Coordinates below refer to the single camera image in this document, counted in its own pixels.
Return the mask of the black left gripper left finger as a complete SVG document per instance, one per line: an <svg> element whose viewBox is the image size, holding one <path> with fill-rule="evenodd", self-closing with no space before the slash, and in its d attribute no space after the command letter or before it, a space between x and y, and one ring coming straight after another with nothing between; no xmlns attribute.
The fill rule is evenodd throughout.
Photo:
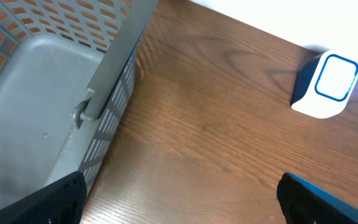
<svg viewBox="0 0 358 224"><path fill-rule="evenodd" d="M0 210L0 224L79 224L87 188L75 171Z"/></svg>

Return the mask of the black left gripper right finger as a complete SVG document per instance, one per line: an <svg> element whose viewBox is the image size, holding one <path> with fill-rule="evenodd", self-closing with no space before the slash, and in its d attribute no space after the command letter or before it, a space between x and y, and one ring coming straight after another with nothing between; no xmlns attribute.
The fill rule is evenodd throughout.
<svg viewBox="0 0 358 224"><path fill-rule="evenodd" d="M277 200L287 223L358 223L357 208L291 172L282 175Z"/></svg>

